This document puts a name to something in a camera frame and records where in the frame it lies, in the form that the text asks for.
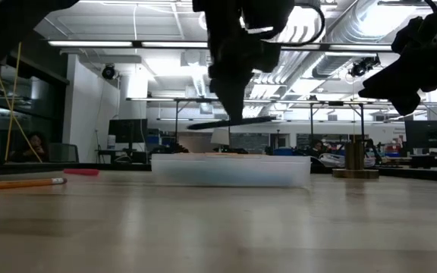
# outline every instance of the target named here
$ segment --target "chair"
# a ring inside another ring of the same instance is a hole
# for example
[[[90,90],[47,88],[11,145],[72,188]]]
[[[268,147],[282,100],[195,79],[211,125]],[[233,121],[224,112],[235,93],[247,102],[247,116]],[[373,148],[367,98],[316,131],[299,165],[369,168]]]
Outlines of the chair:
[[[79,152],[77,146],[65,143],[50,143],[49,162],[79,163]]]

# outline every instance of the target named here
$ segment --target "translucent plastic bin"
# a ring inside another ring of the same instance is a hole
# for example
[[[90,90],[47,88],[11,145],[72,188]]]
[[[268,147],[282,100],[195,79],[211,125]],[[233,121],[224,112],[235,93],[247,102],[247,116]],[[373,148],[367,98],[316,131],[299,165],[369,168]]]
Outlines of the translucent plastic bin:
[[[309,156],[230,154],[152,155],[159,184],[304,187],[310,182]]]

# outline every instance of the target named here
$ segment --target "monitor screen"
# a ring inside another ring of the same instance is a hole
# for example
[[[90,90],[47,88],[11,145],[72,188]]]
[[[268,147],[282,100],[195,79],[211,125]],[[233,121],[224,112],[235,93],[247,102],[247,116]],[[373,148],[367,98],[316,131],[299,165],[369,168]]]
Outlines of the monitor screen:
[[[437,148],[437,121],[405,121],[410,149]]]
[[[115,135],[116,143],[144,143],[147,128],[147,119],[110,120],[108,134]]]

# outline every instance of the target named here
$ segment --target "brass cylinder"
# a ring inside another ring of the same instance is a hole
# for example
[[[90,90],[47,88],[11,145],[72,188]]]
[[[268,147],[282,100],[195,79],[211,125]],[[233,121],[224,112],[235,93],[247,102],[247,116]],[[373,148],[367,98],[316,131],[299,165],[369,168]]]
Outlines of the brass cylinder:
[[[345,145],[345,168],[347,170],[363,170],[363,143],[347,143]]]

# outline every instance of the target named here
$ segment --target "red object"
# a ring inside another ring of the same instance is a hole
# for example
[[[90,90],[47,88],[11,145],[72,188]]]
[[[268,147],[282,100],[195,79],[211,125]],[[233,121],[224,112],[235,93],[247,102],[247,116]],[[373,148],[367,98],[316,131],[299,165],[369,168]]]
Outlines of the red object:
[[[79,174],[96,176],[99,175],[99,170],[96,169],[64,169],[64,174]]]

